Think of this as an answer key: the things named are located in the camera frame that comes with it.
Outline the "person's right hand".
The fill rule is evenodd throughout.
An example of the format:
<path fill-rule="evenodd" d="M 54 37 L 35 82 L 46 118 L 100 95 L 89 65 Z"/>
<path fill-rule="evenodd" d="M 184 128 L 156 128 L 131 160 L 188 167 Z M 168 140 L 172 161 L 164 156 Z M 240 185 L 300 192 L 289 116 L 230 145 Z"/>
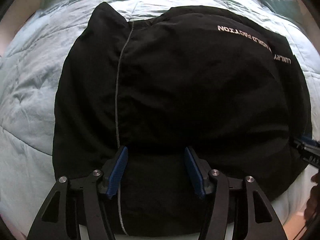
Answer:
<path fill-rule="evenodd" d="M 311 181 L 316 185 L 310 191 L 310 197 L 306 203 L 304 211 L 305 223 L 311 222 L 319 213 L 319 172 L 311 177 Z"/>

